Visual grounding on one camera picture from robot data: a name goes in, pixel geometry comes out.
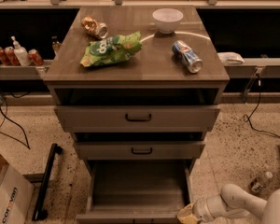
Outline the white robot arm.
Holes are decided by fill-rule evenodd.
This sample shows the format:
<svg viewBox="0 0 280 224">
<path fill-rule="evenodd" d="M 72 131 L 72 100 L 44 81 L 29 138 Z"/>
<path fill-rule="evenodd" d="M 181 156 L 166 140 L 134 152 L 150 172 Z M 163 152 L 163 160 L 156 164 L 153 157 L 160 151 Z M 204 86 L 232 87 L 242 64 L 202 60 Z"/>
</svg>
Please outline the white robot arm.
<svg viewBox="0 0 280 224">
<path fill-rule="evenodd" d="M 237 185 L 226 184 L 218 195 L 188 204 L 176 217 L 182 224 L 202 224 L 218 217 L 236 219 L 249 214 L 257 217 L 260 224 L 280 224 L 280 189 L 263 200 Z"/>
</svg>

